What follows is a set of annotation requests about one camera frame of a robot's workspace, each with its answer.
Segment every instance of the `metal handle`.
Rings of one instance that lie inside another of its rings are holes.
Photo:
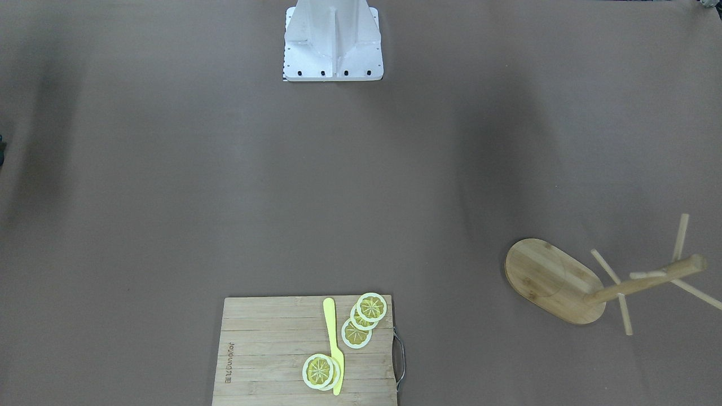
[[[404,349],[404,342],[401,341],[401,338],[399,337],[399,333],[396,331],[396,326],[393,326],[393,339],[395,341],[399,342],[399,345],[401,346],[401,376],[396,379],[396,393],[399,393],[399,390],[401,389],[401,381],[404,380],[404,377],[406,376],[406,349]],[[391,362],[393,364],[393,374],[396,375],[396,359],[392,356]]]

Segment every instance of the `yellow knife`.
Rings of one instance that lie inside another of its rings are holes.
[[[326,329],[329,331],[329,344],[331,344],[331,358],[341,366],[339,381],[334,386],[334,395],[341,393],[341,385],[344,383],[344,354],[339,350],[339,343],[336,340],[336,302],[333,298],[323,300],[323,316],[326,317]]]

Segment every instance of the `cutting board handle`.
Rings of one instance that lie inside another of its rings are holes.
[[[396,326],[393,326],[393,341],[399,343],[399,349],[401,350],[401,375],[399,376],[396,373],[396,357],[393,356],[393,348],[391,350],[391,362],[393,364],[393,374],[394,376],[398,376],[396,378],[396,393],[399,393],[399,390],[401,389],[401,381],[404,380],[404,377],[406,376],[406,349],[404,349],[404,342],[401,341],[401,338],[399,337],[399,332],[396,331]]]

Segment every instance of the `toy lemon slice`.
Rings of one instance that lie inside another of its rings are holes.
[[[351,323],[351,319],[346,320],[341,328],[341,338],[350,348],[362,348],[371,340],[371,330],[359,330]]]
[[[375,323],[386,315],[386,300],[378,293],[364,293],[356,302],[359,317],[370,323]]]
[[[359,315],[359,312],[358,312],[356,306],[351,308],[351,323],[357,329],[364,330],[364,331],[371,330],[378,325],[378,321],[374,321],[372,323],[371,321],[366,321],[366,320],[362,319],[361,316]]]
[[[326,387],[334,378],[334,361],[324,354],[313,354],[303,364],[303,381],[311,389]]]

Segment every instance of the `white metal mount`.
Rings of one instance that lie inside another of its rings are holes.
[[[298,0],[286,11],[283,77],[291,82],[383,77],[378,10],[366,0]]]
[[[711,8],[711,7],[716,6],[717,3],[719,3],[719,2],[720,2],[719,0],[700,0],[700,3],[701,3],[704,7],[707,7],[708,9]]]

